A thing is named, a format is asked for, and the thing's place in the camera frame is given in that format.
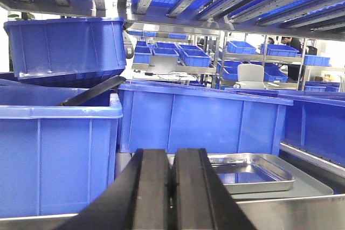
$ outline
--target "white chair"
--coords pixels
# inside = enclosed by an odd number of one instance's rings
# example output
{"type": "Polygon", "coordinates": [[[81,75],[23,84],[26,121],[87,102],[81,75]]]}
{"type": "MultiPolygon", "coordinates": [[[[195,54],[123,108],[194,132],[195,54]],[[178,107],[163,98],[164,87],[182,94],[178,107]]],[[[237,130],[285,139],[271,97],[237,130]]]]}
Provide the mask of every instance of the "white chair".
{"type": "Polygon", "coordinates": [[[266,89],[264,84],[264,67],[255,64],[240,64],[237,67],[238,82],[236,88],[266,89]]]}

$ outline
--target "person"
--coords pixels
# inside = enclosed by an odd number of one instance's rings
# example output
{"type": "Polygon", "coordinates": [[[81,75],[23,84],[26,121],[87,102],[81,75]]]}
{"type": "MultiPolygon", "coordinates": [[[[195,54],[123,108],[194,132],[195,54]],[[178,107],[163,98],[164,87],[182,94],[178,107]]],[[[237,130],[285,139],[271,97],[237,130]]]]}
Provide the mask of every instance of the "person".
{"type": "MultiPolygon", "coordinates": [[[[294,37],[281,37],[281,43],[286,44],[302,54],[301,42],[298,38],[294,37]]],[[[298,75],[300,72],[300,65],[288,65],[287,76],[294,81],[298,81],[298,75]]]]}
{"type": "Polygon", "coordinates": [[[268,43],[268,44],[274,44],[273,38],[269,37],[267,43],[268,43]]]}

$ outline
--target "stacked blue crates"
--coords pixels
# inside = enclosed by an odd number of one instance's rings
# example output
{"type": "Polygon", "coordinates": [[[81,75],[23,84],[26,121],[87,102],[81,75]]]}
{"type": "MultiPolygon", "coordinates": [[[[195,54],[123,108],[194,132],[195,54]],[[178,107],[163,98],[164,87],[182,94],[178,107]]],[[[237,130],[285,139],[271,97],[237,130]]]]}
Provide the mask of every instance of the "stacked blue crates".
{"type": "Polygon", "coordinates": [[[86,89],[5,81],[0,86],[0,217],[78,213],[114,180],[122,117],[117,94],[104,93],[80,107],[57,107],[86,89]]]}

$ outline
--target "blue plastic crate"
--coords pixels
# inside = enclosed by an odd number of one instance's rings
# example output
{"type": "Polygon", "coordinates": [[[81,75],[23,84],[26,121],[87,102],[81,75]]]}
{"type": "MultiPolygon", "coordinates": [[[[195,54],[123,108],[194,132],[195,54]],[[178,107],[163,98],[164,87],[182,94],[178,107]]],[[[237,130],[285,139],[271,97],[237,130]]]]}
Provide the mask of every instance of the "blue plastic crate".
{"type": "Polygon", "coordinates": [[[175,43],[161,43],[161,42],[156,42],[156,45],[158,48],[173,48],[175,50],[178,49],[177,45],[175,43]]]}
{"type": "Polygon", "coordinates": [[[245,41],[228,41],[227,51],[231,53],[255,54],[256,48],[245,41]]]}
{"type": "Polygon", "coordinates": [[[223,78],[237,81],[237,67],[224,67],[223,78]]]}
{"type": "Polygon", "coordinates": [[[179,34],[179,33],[169,33],[168,34],[168,38],[187,40],[188,39],[188,35],[186,35],[186,34],[179,34]]]}
{"type": "Polygon", "coordinates": [[[304,65],[328,67],[329,66],[329,60],[330,60],[330,58],[325,58],[325,57],[321,57],[321,56],[305,55],[304,65]]]}
{"type": "Polygon", "coordinates": [[[186,66],[209,67],[211,57],[203,51],[183,50],[180,54],[186,66]]]}
{"type": "MultiPolygon", "coordinates": [[[[241,61],[232,61],[232,60],[226,60],[224,61],[224,67],[238,67],[239,64],[242,64],[241,61]]],[[[220,68],[222,65],[222,61],[219,61],[217,64],[216,71],[219,73],[220,68]]]]}
{"type": "Polygon", "coordinates": [[[176,57],[176,62],[178,61],[179,55],[176,50],[172,48],[153,48],[152,50],[153,55],[176,57]]]}
{"type": "Polygon", "coordinates": [[[287,45],[268,44],[267,55],[281,57],[296,57],[298,51],[287,45]]]}
{"type": "Polygon", "coordinates": [[[206,148],[209,153],[279,153],[285,109],[292,101],[145,83],[128,81],[119,87],[121,152],[206,148]],[[205,127],[205,120],[222,123],[205,127]]]}
{"type": "Polygon", "coordinates": [[[156,37],[157,32],[143,32],[143,35],[146,37],[156,37]]]}
{"type": "Polygon", "coordinates": [[[325,86],[305,86],[305,91],[311,92],[324,92],[326,90],[325,86]]]}
{"type": "Polygon", "coordinates": [[[137,46],[134,50],[133,63],[149,64],[152,55],[152,50],[149,47],[137,46]]]}
{"type": "Polygon", "coordinates": [[[128,32],[128,34],[130,34],[130,35],[142,36],[142,31],[128,29],[127,32],[128,32]]]}
{"type": "Polygon", "coordinates": [[[143,40],[138,40],[138,41],[136,42],[136,45],[135,45],[135,46],[136,46],[136,47],[137,47],[137,46],[148,47],[147,42],[146,42],[146,41],[143,41],[143,40]]]}
{"type": "Polygon", "coordinates": [[[58,107],[85,89],[21,85],[0,86],[0,217],[78,213],[114,179],[119,99],[58,107]]]}
{"type": "Polygon", "coordinates": [[[286,82],[288,76],[280,72],[275,67],[265,67],[264,81],[267,82],[286,82]]]}
{"type": "Polygon", "coordinates": [[[122,18],[6,22],[15,76],[44,86],[92,87],[126,65],[122,18]]]}

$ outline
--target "white wall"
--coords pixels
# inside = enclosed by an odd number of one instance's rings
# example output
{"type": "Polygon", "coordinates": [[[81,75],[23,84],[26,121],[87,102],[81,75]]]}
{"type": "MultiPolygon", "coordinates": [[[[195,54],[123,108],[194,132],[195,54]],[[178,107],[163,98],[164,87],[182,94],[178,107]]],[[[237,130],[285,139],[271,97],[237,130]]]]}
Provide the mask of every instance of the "white wall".
{"type": "MultiPolygon", "coordinates": [[[[0,24],[7,22],[7,10],[0,8],[0,24]]],[[[9,37],[3,28],[0,29],[0,72],[8,72],[10,70],[9,59],[9,37]]]]}

